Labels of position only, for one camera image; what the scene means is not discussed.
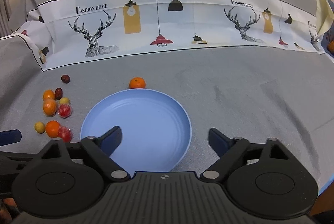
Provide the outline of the red fruit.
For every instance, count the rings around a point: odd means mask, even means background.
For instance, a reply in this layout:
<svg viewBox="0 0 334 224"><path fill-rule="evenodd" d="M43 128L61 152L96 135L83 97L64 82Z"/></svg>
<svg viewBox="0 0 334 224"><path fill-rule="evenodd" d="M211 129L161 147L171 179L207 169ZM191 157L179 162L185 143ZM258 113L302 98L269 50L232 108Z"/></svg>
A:
<svg viewBox="0 0 334 224"><path fill-rule="evenodd" d="M65 143L69 143L72 140L72 132L65 126L60 126L58 130L58 137L61 138Z"/></svg>
<svg viewBox="0 0 334 224"><path fill-rule="evenodd" d="M61 104L58 107L58 115L61 118L67 118L72 114L72 107L69 104Z"/></svg>

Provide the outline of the lone orange tangerine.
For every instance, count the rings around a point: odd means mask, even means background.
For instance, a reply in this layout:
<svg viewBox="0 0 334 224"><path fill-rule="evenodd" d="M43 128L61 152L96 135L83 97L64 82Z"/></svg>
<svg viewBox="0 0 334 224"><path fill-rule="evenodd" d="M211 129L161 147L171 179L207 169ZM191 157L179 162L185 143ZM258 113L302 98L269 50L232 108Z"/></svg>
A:
<svg viewBox="0 0 334 224"><path fill-rule="evenodd" d="M134 77L129 82L129 89L145 88L146 82L141 77Z"/></svg>

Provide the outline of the lower yellow small fruit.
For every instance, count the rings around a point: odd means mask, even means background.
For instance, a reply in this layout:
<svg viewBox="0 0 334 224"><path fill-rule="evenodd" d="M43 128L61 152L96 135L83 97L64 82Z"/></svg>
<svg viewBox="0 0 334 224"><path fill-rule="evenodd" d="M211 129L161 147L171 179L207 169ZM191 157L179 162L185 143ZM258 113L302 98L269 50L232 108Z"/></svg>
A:
<svg viewBox="0 0 334 224"><path fill-rule="evenodd" d="M42 122L36 122L34 124L34 130L39 134L43 134L45 132L45 125Z"/></svg>

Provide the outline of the yellow small fruit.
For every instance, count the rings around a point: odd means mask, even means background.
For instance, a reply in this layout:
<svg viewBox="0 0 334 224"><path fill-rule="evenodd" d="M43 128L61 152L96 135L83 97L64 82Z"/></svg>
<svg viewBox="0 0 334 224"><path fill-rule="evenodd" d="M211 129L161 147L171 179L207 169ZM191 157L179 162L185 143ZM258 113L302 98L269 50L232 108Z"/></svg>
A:
<svg viewBox="0 0 334 224"><path fill-rule="evenodd" d="M70 105L70 100L68 97L62 97L58 102L60 105Z"/></svg>
<svg viewBox="0 0 334 224"><path fill-rule="evenodd" d="M34 130L39 134L43 134L45 132L45 125L42 122L36 122L34 124Z"/></svg>

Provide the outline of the middle wrapped orange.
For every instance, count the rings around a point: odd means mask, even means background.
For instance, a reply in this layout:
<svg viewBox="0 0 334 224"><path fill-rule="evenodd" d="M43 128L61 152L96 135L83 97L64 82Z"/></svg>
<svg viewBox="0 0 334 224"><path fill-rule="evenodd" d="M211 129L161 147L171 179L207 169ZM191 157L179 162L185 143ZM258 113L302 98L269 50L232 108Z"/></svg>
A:
<svg viewBox="0 0 334 224"><path fill-rule="evenodd" d="M58 110L58 103L53 99L46 99L43 102L42 109L46 116L54 116Z"/></svg>

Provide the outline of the wrapped orange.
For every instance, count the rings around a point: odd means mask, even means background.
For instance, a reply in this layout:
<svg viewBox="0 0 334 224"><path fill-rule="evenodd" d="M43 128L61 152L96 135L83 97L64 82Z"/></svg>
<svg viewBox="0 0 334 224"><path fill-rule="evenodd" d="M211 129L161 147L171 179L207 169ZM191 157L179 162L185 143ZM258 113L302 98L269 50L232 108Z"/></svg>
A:
<svg viewBox="0 0 334 224"><path fill-rule="evenodd" d="M46 116L54 116L58 110L58 103L53 99L46 99L43 102L42 109Z"/></svg>
<svg viewBox="0 0 334 224"><path fill-rule="evenodd" d="M56 96L54 94L54 92L51 89L48 89L46 91L44 91L43 95L42 95L42 99L45 100L55 100Z"/></svg>

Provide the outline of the upper wrapped orange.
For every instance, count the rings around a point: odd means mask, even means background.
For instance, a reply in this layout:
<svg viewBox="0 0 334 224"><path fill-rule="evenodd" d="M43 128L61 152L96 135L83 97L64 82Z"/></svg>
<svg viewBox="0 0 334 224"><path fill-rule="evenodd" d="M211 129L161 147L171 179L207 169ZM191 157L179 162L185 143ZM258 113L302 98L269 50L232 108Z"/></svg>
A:
<svg viewBox="0 0 334 224"><path fill-rule="evenodd" d="M54 94L54 92L51 89L48 89L46 91L44 91L43 95L42 95L42 99L45 100L55 100L56 96Z"/></svg>

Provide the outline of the upper yellow small fruit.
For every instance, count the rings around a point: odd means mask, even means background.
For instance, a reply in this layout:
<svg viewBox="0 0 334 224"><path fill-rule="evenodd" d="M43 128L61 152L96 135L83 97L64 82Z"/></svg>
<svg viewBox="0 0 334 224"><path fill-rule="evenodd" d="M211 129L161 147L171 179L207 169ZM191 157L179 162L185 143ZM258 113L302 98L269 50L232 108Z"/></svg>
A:
<svg viewBox="0 0 334 224"><path fill-rule="evenodd" d="M62 97L58 102L60 105L70 105L70 100L68 97Z"/></svg>

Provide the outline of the blue plate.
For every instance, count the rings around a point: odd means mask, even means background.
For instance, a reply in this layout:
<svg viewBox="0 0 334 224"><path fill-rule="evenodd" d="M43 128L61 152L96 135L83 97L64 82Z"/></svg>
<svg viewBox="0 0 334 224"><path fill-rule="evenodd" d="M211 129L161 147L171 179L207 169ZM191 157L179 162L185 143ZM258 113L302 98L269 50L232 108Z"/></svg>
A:
<svg viewBox="0 0 334 224"><path fill-rule="evenodd" d="M120 127L122 141L110 158L130 175L171 171L191 143L185 109L174 98L151 89L128 89L101 100L85 117L80 137L100 137L114 126Z"/></svg>

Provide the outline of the near dark red jujube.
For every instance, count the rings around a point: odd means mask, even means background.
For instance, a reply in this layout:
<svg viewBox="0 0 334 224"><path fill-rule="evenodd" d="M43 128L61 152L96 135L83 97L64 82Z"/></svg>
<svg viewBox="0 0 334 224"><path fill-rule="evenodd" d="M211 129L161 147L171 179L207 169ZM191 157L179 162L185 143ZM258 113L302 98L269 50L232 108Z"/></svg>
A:
<svg viewBox="0 0 334 224"><path fill-rule="evenodd" d="M57 88L55 91L54 91L54 94L55 94L55 98L56 100L60 100L62 97L63 97L63 91L61 88Z"/></svg>

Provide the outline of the dark red jujube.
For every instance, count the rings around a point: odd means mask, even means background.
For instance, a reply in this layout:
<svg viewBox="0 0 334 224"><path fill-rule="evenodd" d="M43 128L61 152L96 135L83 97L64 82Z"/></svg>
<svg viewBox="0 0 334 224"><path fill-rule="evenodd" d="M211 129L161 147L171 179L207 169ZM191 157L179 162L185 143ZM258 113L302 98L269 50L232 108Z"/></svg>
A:
<svg viewBox="0 0 334 224"><path fill-rule="evenodd" d="M63 83L68 84L70 83L70 77L68 75L62 75L61 80Z"/></svg>
<svg viewBox="0 0 334 224"><path fill-rule="evenodd" d="M56 100L60 100L62 97L63 97L63 91L61 88L57 88L55 91L54 91L54 94L55 94L55 98Z"/></svg>

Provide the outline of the far dark red jujube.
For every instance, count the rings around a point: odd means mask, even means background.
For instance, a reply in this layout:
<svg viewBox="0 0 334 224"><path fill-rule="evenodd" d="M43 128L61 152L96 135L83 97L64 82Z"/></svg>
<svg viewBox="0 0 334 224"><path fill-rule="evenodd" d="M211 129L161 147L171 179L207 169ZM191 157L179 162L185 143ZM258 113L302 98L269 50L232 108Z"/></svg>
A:
<svg viewBox="0 0 334 224"><path fill-rule="evenodd" d="M61 80L63 83L68 84L70 83L70 77L68 75L62 75Z"/></svg>

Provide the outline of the grey printed sofa cover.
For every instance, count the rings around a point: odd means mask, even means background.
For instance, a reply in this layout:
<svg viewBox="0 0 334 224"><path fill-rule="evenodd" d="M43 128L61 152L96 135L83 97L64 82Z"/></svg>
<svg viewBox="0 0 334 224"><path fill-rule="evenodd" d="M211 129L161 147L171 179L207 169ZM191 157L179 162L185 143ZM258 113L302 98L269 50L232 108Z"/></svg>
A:
<svg viewBox="0 0 334 224"><path fill-rule="evenodd" d="M57 120L80 140L104 98L145 88L179 102L190 146L174 168L202 173L217 160L211 128L252 143L280 140L320 187L333 175L333 61L319 43L316 0L20 0L1 38L4 152L37 153L34 130ZM70 77L70 83L61 80ZM72 114L46 116L44 91L61 88Z"/></svg>

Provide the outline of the pale yellow cloth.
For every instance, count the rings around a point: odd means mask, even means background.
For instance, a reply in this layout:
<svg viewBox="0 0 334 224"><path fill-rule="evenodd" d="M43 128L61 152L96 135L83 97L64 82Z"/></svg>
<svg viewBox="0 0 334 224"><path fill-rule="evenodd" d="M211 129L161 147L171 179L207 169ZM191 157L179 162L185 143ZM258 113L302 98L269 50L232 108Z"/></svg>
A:
<svg viewBox="0 0 334 224"><path fill-rule="evenodd" d="M326 33L333 23L333 11L328 0L316 0L316 30L319 36Z"/></svg>

